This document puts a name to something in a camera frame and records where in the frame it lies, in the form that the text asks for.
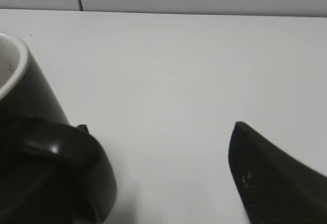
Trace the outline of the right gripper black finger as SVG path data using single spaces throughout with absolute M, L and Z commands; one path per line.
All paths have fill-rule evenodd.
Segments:
M 326 176 L 235 123 L 228 164 L 250 223 L 326 223 Z

